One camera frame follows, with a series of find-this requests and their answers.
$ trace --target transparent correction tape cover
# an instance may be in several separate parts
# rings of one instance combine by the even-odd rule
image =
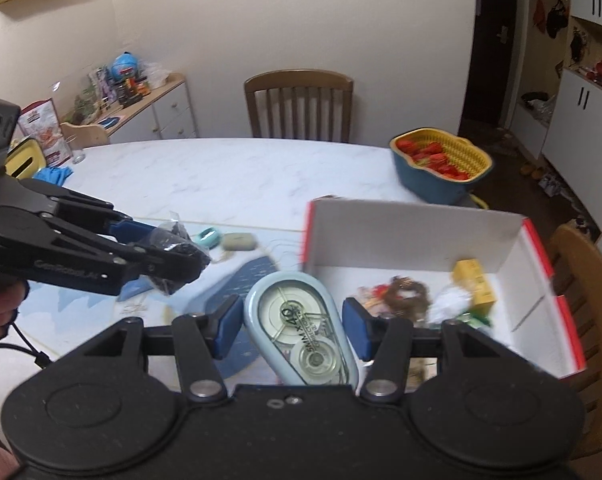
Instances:
[[[356,387],[357,367],[334,301],[315,278],[270,274],[252,288],[245,307],[254,342],[284,383]]]

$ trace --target brown chair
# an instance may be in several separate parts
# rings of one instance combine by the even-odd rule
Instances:
[[[263,120],[266,137],[286,139],[290,133],[292,139],[349,142],[353,87],[352,79],[327,70],[276,70],[254,76],[245,82],[252,137],[264,136]]]
[[[566,378],[584,402],[584,436],[572,459],[602,451],[602,255],[576,229],[560,226],[552,235],[549,255],[554,287],[566,297],[584,348],[587,369]]]

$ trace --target blue cloth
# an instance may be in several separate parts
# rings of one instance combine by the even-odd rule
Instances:
[[[43,168],[36,172],[34,178],[44,180],[56,186],[63,186],[65,179],[73,173],[72,168]]]

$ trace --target yellow block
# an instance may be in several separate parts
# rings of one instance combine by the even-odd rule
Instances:
[[[470,307],[470,311],[481,316],[487,316],[490,313],[496,297],[490,283],[486,280],[479,260],[458,261],[452,270],[452,280],[457,285],[473,291],[473,306]]]

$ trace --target white marble table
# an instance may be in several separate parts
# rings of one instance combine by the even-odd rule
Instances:
[[[399,184],[389,150],[350,144],[281,139],[135,142],[89,148],[85,160],[72,168],[66,187],[113,202],[117,210],[142,221],[156,224],[177,212],[193,228],[210,224],[261,232],[267,252],[283,267],[295,264],[293,247],[299,244],[306,205],[314,198],[333,194],[418,200]],[[71,296],[75,291],[33,287],[19,317],[21,329],[30,329],[34,343],[47,341],[41,348],[51,349],[53,358],[103,330],[117,315],[130,315],[119,306],[112,313],[111,298],[73,296],[62,304],[61,293]],[[70,302],[71,308],[57,312],[57,303],[50,306],[51,301],[58,301],[59,311]],[[82,327],[60,332],[50,312],[79,317]],[[63,336],[50,344],[59,333]],[[14,334],[5,341],[20,344]],[[12,388],[38,371],[32,361],[18,352],[0,351],[0,407]]]

